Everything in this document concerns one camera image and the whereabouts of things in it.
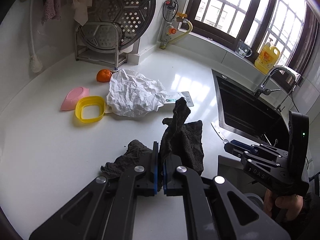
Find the person's right hand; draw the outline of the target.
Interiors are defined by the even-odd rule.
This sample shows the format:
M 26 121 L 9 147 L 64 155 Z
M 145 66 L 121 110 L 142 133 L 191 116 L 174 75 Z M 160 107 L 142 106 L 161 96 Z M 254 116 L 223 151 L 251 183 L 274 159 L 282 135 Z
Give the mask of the person's right hand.
M 264 196 L 264 212 L 268 216 L 272 216 L 274 207 L 287 210 L 285 214 L 286 220 L 294 220 L 303 208 L 303 197 L 299 195 L 280 196 L 275 198 L 275 194 L 269 189 L 266 190 Z

